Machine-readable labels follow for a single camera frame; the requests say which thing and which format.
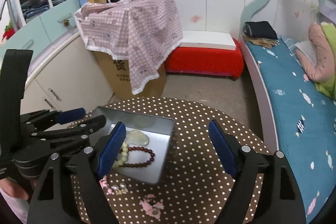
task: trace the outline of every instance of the blue gripper pad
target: blue gripper pad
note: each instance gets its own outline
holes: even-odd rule
[[[221,131],[222,129],[219,129],[214,121],[209,123],[209,137],[215,147],[219,160],[221,161],[225,172],[234,178],[238,173],[236,168],[236,156],[232,152]]]
[[[107,175],[114,164],[114,160],[122,147],[122,144],[126,138],[126,126],[124,123],[117,123],[112,132],[108,136],[110,137],[107,145],[99,155],[97,175],[99,179],[102,179]]]
[[[66,124],[68,122],[77,121],[85,117],[86,111],[83,108],[77,108],[65,112],[61,112],[55,117],[55,122],[59,124]]]

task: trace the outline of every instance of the bead bracelet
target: bead bracelet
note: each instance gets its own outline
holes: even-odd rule
[[[155,154],[153,153],[153,150],[145,148],[145,147],[140,147],[140,146],[134,146],[134,147],[129,147],[128,151],[143,151],[145,153],[149,153],[151,155],[151,158],[149,160],[147,160],[146,162],[143,163],[139,163],[139,164],[126,164],[123,163],[122,165],[120,165],[120,167],[131,167],[131,168],[139,168],[139,167],[146,167],[150,164],[152,164],[152,162],[154,161],[154,157]]]

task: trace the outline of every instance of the tile floor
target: tile floor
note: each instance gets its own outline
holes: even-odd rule
[[[238,80],[170,74],[162,96],[200,102],[221,110],[263,138],[258,103],[247,69]]]

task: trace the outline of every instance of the brown polka dot table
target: brown polka dot table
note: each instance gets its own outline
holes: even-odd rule
[[[226,133],[234,135],[241,145],[247,144],[256,152],[269,153],[251,130],[225,113],[197,102],[151,97],[121,101],[106,107],[175,120],[161,181],[157,185],[137,182],[114,170],[108,175],[109,185],[125,182],[129,190],[127,194],[112,195],[104,189],[121,224],[214,223],[235,181],[225,173],[208,136],[212,119],[216,119]],[[245,222],[253,219],[262,180],[263,175],[258,175]],[[81,219],[90,223],[76,176],[73,176],[73,189]],[[139,204],[147,194],[154,194],[157,202],[163,201],[164,210],[158,220],[146,215]]]

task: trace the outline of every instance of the drawer handle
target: drawer handle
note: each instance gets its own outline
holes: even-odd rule
[[[69,25],[70,25],[70,21],[69,21],[68,19],[63,20],[63,25],[64,25],[65,27],[69,27]]]
[[[68,13],[66,16],[62,17],[57,22],[63,24],[64,26],[66,26],[65,24],[68,24],[68,26],[69,26],[69,24],[70,24],[69,19],[71,19],[71,17],[72,17],[72,14]]]
[[[58,97],[58,95],[51,88],[49,88],[49,91],[53,94],[53,96],[55,96],[56,100],[61,101],[61,98]]]
[[[28,50],[34,44],[34,40],[30,39],[26,44],[23,45],[23,50]]]
[[[56,108],[54,108],[54,106],[46,98],[44,98],[44,101],[50,106],[50,108],[56,110]]]

